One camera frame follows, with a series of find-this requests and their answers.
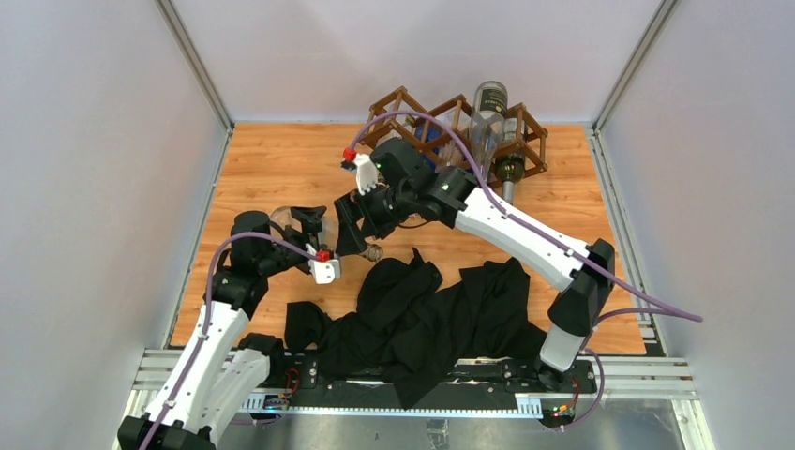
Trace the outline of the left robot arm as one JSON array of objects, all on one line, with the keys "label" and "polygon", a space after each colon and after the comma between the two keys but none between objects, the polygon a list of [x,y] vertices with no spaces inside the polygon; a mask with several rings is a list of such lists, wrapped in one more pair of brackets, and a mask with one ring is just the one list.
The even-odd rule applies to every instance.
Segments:
[{"label": "left robot arm", "polygon": [[339,278],[333,249],[323,242],[323,206],[283,208],[278,224],[262,211],[235,217],[216,249],[205,279],[203,305],[171,374],[140,416],[126,416],[117,441],[123,449],[215,449],[244,401],[259,385],[287,375],[280,339],[250,334],[248,326],[270,277],[297,268],[318,284]]}]

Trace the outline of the clear bottle dark label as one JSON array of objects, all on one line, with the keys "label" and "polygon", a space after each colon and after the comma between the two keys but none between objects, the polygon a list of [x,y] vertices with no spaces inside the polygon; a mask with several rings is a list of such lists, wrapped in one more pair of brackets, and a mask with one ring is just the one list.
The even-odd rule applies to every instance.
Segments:
[{"label": "clear bottle dark label", "polygon": [[474,93],[469,137],[477,172],[484,179],[503,140],[507,99],[507,88],[496,81],[482,82]]}]

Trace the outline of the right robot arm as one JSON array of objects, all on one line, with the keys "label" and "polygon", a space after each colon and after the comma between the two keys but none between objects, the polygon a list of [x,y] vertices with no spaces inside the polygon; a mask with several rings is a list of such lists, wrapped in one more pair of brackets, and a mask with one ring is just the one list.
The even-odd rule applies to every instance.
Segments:
[{"label": "right robot arm", "polygon": [[559,391],[573,378],[572,366],[614,287],[615,249],[557,232],[481,187],[458,166],[436,170],[401,138],[371,154],[351,148],[340,166],[356,187],[334,202],[339,256],[360,254],[369,238],[384,239],[411,215],[478,236],[541,275],[557,295],[547,315],[552,326],[535,360],[535,378]]}]

